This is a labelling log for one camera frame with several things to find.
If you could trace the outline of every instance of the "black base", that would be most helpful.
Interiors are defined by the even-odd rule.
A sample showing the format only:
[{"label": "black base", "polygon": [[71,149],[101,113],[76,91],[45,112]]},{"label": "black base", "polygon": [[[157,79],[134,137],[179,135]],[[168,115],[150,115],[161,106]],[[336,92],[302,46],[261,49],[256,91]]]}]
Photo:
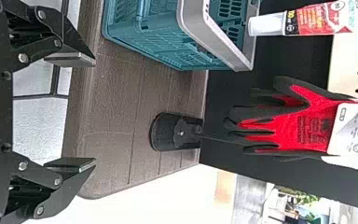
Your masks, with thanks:
[{"label": "black base", "polygon": [[156,151],[200,148],[197,134],[202,129],[202,123],[202,119],[161,113],[150,128],[150,145]]}]

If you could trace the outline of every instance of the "tube of sealant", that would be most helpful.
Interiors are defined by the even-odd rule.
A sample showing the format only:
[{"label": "tube of sealant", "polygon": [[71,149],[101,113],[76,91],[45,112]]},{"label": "tube of sealant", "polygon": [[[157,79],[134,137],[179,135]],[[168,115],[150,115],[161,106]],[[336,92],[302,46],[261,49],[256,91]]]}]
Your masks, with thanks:
[{"label": "tube of sealant", "polygon": [[339,0],[252,17],[249,35],[335,35],[358,30],[358,0]]}]

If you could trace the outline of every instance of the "teal basket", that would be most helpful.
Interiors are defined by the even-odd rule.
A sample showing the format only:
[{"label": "teal basket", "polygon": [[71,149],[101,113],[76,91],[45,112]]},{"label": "teal basket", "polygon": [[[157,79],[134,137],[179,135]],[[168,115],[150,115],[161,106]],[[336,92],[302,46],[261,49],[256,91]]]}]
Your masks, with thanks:
[{"label": "teal basket", "polygon": [[[210,15],[242,49],[246,0],[211,0]],[[105,38],[177,70],[229,70],[185,34],[176,20],[177,0],[106,0]]]}]

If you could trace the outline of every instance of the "screw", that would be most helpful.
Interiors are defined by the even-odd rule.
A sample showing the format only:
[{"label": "screw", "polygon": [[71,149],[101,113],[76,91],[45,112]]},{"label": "screw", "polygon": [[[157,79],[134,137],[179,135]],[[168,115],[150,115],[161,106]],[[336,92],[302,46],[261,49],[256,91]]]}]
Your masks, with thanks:
[{"label": "screw", "polygon": [[37,12],[37,16],[42,19],[42,20],[45,20],[46,19],[46,12],[45,11],[42,11],[42,10],[39,10]]},{"label": "screw", "polygon": [[27,168],[28,168],[28,161],[20,162],[20,165],[19,165],[19,170],[20,171],[25,171]]},{"label": "screw", "polygon": [[2,152],[8,153],[11,152],[11,144],[10,143],[4,143],[1,147]]},{"label": "screw", "polygon": [[58,39],[54,40],[54,45],[55,45],[55,47],[60,48],[61,47],[61,41],[58,40]]},{"label": "screw", "polygon": [[55,186],[59,186],[61,184],[61,179],[60,178],[57,178],[54,180],[54,185]]},{"label": "screw", "polygon": [[10,81],[11,80],[11,73],[6,71],[2,74],[2,77],[4,78],[4,80],[6,81]]},{"label": "screw", "polygon": [[40,206],[36,210],[36,213],[37,213],[38,216],[42,216],[44,212],[45,212],[45,207],[44,206]]},{"label": "screw", "polygon": [[28,58],[28,55],[21,53],[21,54],[19,54],[19,61],[21,63],[28,63],[30,61],[30,59]]}]

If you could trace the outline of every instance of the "pegboard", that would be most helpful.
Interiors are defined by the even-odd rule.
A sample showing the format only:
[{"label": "pegboard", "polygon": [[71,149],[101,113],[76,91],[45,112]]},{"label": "pegboard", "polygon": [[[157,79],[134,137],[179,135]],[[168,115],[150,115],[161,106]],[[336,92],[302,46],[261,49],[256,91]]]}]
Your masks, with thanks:
[{"label": "pegboard", "polygon": [[328,89],[358,98],[358,33],[334,37]]}]

